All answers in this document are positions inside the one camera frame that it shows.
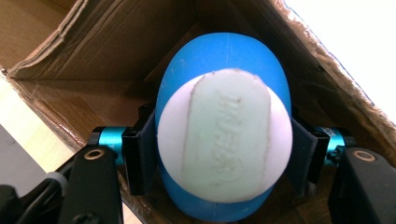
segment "brown cardboard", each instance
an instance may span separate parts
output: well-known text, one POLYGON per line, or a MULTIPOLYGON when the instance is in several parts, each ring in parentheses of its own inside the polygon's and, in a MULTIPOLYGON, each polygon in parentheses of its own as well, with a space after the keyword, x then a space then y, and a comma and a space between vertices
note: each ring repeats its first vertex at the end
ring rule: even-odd
POLYGON ((76 0, 50 0, 53 4, 61 7, 67 11, 69 11, 73 5, 76 3, 76 0))
MULTIPOLYGON (((348 129, 362 147, 396 166, 395 126, 280 0, 78 0, 40 46, 23 44, 22 49, 36 49, 9 70, 8 80, 77 151, 96 126, 133 125, 137 107, 155 101, 163 72, 177 50, 212 32, 260 39, 284 67, 292 104, 302 118, 314 126, 348 129)), ((282 177, 265 205, 246 221, 329 221, 323 202, 333 173, 325 173, 323 191, 308 202, 296 201, 282 177), (310 216, 316 207, 320 218, 310 216)), ((196 221, 175 208, 159 179, 148 197, 129 196, 125 186, 122 194, 145 222, 196 221)))
POLYGON ((49 1, 0 0, 0 64, 11 68, 56 29, 67 11, 49 1))

